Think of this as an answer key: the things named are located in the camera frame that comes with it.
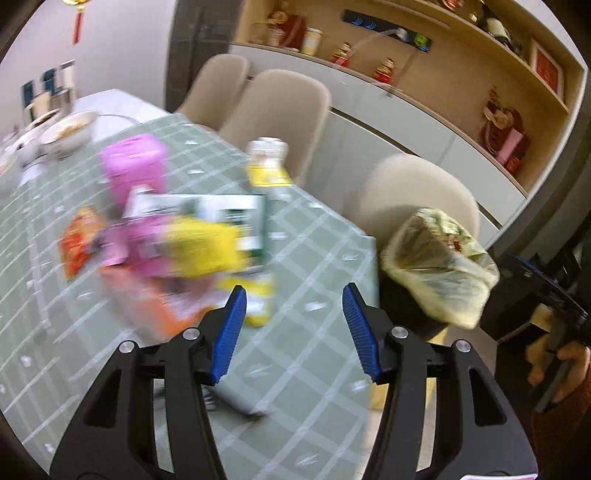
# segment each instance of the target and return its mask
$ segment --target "white wall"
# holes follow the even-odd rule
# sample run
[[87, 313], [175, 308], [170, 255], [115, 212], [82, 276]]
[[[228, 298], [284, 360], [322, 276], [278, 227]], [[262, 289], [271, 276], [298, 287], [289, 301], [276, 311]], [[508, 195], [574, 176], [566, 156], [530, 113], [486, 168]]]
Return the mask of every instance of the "white wall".
[[75, 7], [46, 0], [0, 63], [0, 132], [22, 124], [21, 85], [76, 60], [82, 95], [118, 88], [164, 106], [168, 44], [177, 0], [96, 0], [88, 3], [78, 45]]

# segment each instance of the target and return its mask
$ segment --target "white bowl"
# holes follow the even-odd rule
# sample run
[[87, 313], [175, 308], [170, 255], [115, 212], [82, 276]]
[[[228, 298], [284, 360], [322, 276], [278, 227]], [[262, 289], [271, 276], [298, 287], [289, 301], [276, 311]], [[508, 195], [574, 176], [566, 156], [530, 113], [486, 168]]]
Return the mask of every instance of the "white bowl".
[[25, 165], [34, 162], [37, 157], [39, 157], [41, 154], [40, 147], [39, 132], [34, 128], [15, 141], [14, 145], [8, 149], [8, 152], [16, 152], [18, 162], [24, 167]]
[[43, 131], [47, 130], [49, 127], [55, 125], [58, 122], [58, 120], [61, 118], [60, 110], [61, 109], [56, 108], [55, 110], [50, 110], [45, 115], [41, 115], [35, 121], [32, 121], [27, 125], [25, 132], [36, 130], [39, 132], [40, 136]]
[[[49, 127], [41, 136], [41, 146], [47, 154], [64, 158], [82, 148], [92, 140], [92, 131], [99, 112], [80, 112], [68, 115], [55, 125]], [[59, 138], [59, 134], [67, 127], [84, 125], [70, 135]]]
[[18, 187], [21, 169], [16, 153], [0, 154], [0, 197], [7, 197]]

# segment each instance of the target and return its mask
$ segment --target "floor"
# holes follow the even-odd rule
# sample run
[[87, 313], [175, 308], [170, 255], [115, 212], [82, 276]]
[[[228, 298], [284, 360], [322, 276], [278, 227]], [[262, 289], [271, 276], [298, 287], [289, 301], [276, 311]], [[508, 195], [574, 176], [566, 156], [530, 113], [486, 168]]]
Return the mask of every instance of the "floor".
[[[493, 373], [495, 372], [496, 342], [492, 338], [490, 338], [480, 329], [466, 331], [454, 326], [450, 326], [447, 329], [442, 343], [444, 345], [451, 345], [459, 338], [468, 340], [468, 342], [470, 342], [479, 353], [480, 357], [483, 359], [489, 370]], [[362, 460], [359, 462], [359, 467], [353, 480], [361, 480], [363, 477], [363, 472], [365, 471], [365, 467], [369, 460], [369, 455], [371, 454], [371, 450], [374, 446], [375, 437], [378, 433], [381, 418], [381, 411], [371, 410], [369, 412], [368, 427], [363, 445], [363, 456]], [[421, 443], [421, 453], [418, 459], [417, 471], [431, 465], [431, 454], [433, 452], [433, 442], [435, 435], [435, 419], [436, 397], [435, 392], [433, 391], [431, 400], [427, 403], [425, 408], [423, 441]]]

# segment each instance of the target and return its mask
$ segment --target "white cabinet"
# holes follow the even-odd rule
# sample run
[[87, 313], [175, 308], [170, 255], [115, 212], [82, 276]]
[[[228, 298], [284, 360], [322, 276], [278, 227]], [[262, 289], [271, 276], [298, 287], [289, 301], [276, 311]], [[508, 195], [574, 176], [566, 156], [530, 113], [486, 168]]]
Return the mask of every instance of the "white cabinet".
[[480, 213], [480, 231], [477, 238], [478, 243], [484, 248], [489, 248], [498, 233], [499, 229], [488, 218]]
[[421, 109], [370, 83], [354, 116], [435, 165], [456, 136]]
[[454, 139], [439, 166], [460, 180], [501, 225], [525, 200], [511, 181], [463, 138]]
[[342, 214], [347, 202], [352, 200], [373, 169], [386, 157], [400, 153], [400, 150], [365, 128], [338, 116], [333, 122], [333, 128], [328, 130], [329, 134], [335, 131], [340, 135], [336, 142], [338, 149], [332, 150], [336, 153], [323, 158], [321, 149], [314, 156], [317, 164], [329, 158], [332, 167], [325, 172], [324, 185], [314, 185], [314, 192], [309, 192], [335, 212]]
[[314, 150], [304, 190], [318, 199], [324, 192], [326, 182], [339, 158], [348, 123], [350, 122], [343, 117], [333, 112], [329, 113], [320, 141]]
[[349, 115], [354, 115], [362, 89], [367, 85], [364, 80], [340, 70], [276, 51], [231, 45], [230, 53], [241, 55], [251, 61], [250, 75], [253, 77], [265, 70], [283, 69], [318, 80], [330, 91], [332, 106]]

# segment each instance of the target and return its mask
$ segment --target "garbage bag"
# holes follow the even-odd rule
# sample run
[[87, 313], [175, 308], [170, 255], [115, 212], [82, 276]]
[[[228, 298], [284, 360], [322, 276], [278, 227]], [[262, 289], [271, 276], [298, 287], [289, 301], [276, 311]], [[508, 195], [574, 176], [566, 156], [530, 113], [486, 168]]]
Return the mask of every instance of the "garbage bag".
[[415, 212], [382, 252], [382, 269], [426, 315], [465, 329], [478, 324], [499, 270], [468, 231], [440, 210]]

